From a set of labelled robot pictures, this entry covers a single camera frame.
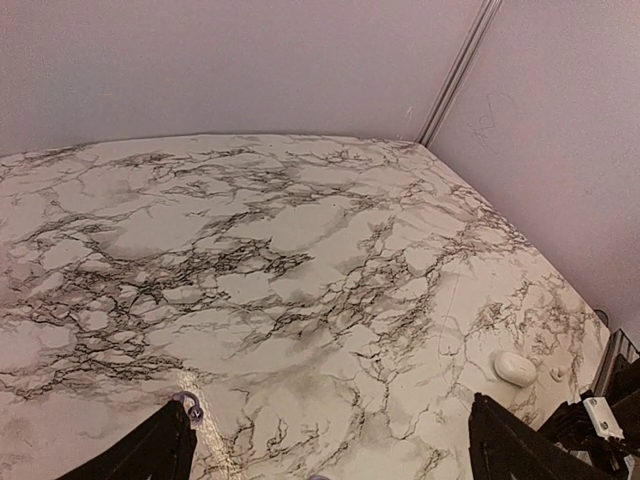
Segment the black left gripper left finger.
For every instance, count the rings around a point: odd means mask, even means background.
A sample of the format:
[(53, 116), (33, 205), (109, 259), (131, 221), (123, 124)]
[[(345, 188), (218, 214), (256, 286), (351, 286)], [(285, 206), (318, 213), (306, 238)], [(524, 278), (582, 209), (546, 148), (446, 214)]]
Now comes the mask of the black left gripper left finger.
[(172, 399), (106, 451), (59, 479), (188, 479), (196, 446), (188, 411)]

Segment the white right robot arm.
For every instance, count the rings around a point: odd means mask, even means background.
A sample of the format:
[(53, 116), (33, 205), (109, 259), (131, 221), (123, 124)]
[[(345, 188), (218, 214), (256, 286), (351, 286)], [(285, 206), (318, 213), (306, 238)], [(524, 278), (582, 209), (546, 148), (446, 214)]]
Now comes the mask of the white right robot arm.
[(562, 403), (538, 432), (614, 479), (631, 477), (639, 463), (639, 350), (622, 330), (609, 338), (592, 388)]

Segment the purple earbud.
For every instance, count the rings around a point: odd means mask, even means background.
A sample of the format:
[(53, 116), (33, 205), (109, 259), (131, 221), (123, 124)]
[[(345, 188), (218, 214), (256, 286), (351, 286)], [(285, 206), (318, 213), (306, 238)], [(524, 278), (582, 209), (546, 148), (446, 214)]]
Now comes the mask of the purple earbud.
[(204, 410), (199, 398), (194, 393), (190, 391), (177, 392), (172, 396), (172, 399), (183, 406), (192, 424), (198, 425), (203, 422)]

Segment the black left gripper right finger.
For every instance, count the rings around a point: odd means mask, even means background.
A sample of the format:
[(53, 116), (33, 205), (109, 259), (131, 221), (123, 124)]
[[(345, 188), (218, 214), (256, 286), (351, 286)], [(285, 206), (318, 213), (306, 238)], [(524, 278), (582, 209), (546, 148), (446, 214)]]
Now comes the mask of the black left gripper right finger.
[(468, 419), (475, 479), (609, 479), (566, 453), (493, 398), (477, 393)]

